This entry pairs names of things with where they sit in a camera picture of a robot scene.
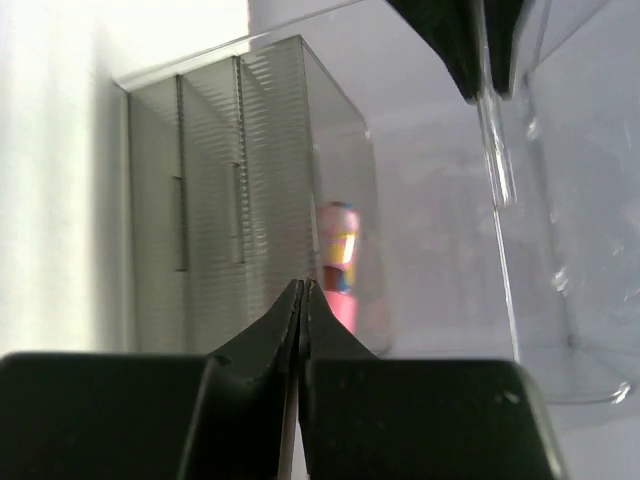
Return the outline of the clear organizer lid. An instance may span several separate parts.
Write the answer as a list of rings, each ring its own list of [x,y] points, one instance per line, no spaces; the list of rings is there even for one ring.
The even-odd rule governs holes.
[[[513,95],[481,64],[467,102],[438,54],[387,1],[272,9],[219,45],[123,76],[299,35],[362,114],[376,161],[394,336],[383,355],[520,362],[550,404],[624,410],[639,397],[636,4],[589,2],[567,34],[534,1]]]

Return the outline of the clear drawer organizer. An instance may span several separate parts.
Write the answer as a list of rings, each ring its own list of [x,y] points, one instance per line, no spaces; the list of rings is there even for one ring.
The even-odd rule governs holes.
[[[126,100],[137,351],[211,351],[290,280],[323,288],[329,202],[360,216],[353,334],[391,348],[369,128],[301,36],[150,76]]]

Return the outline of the pink glue bottle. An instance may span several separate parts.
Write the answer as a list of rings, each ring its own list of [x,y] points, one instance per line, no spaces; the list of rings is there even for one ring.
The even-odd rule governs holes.
[[[349,204],[329,202],[320,212],[323,290],[333,315],[350,332],[356,329],[354,293],[360,244],[360,216]]]

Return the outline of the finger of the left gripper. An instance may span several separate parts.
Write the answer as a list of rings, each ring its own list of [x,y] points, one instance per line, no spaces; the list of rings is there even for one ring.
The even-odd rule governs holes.
[[[390,0],[390,6],[438,54],[467,102],[481,90],[476,14],[466,0]]]
[[[484,0],[484,19],[493,89],[513,95],[517,47],[534,1]]]

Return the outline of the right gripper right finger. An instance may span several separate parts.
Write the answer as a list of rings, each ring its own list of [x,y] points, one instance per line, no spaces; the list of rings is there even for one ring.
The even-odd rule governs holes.
[[[518,363],[375,356],[314,281],[300,311],[299,422],[312,479],[564,479],[545,400]]]

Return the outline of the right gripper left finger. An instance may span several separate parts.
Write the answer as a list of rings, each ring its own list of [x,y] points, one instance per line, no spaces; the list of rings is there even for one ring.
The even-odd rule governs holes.
[[[304,285],[208,354],[1,361],[5,479],[287,479]]]

